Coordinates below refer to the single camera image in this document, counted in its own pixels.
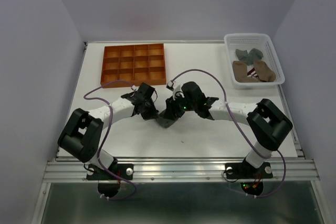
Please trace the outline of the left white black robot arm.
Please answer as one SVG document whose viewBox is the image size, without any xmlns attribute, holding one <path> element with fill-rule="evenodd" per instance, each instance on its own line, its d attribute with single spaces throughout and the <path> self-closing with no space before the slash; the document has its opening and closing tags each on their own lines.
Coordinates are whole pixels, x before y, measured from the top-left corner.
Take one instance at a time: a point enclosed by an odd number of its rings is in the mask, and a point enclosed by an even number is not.
<svg viewBox="0 0 336 224">
<path fill-rule="evenodd" d="M 104 178 L 119 178 L 118 161 L 102 149 L 102 131 L 107 130 L 104 137 L 107 138 L 114 123 L 135 115 L 141 115 L 145 121 L 157 119 L 159 113 L 152 99 L 154 94 L 157 94 L 156 90 L 143 82 L 139 87 L 132 86 L 132 92 L 112 103 L 97 98 L 105 103 L 100 108 L 75 109 L 58 139 L 58 146 L 82 163 L 97 167 Z"/>
</svg>

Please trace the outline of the dark grey sock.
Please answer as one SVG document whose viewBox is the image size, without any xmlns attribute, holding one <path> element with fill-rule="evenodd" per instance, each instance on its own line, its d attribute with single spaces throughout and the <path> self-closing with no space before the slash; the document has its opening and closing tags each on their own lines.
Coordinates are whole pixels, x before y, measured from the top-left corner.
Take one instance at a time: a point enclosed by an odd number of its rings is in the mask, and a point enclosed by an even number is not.
<svg viewBox="0 0 336 224">
<path fill-rule="evenodd" d="M 167 129 L 171 127 L 178 119 L 179 118 L 171 112 L 164 110 L 159 114 L 159 117 L 156 118 L 156 122 L 160 127 Z"/>
</svg>

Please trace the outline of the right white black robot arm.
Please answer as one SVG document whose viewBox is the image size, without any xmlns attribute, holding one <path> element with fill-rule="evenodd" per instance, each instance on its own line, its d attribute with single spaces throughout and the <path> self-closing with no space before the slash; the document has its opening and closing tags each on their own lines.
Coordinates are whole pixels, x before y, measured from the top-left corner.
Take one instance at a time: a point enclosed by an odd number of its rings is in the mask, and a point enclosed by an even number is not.
<svg viewBox="0 0 336 224">
<path fill-rule="evenodd" d="M 229 180 L 252 179 L 264 173 L 265 161 L 279 149 L 293 128 L 292 122 L 269 99 L 258 103 L 229 103 L 226 99 L 206 96 L 193 81 L 183 85 L 170 81 L 166 87 L 172 96 L 166 100 L 166 108 L 157 120 L 163 128 L 172 126 L 187 111 L 207 120 L 250 126 L 256 143 L 241 163 L 226 165 L 223 173 Z"/>
</svg>

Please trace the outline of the grey sock pair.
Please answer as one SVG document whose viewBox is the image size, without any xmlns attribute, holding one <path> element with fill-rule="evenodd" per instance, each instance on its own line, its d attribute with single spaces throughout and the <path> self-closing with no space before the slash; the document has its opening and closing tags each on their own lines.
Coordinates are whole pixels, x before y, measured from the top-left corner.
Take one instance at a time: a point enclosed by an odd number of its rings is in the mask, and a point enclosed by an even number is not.
<svg viewBox="0 0 336 224">
<path fill-rule="evenodd" d="M 250 51 L 236 49 L 235 54 L 239 61 L 244 62 L 248 66 L 253 65 L 257 60 L 262 60 L 264 57 L 263 53 L 256 48 Z"/>
</svg>

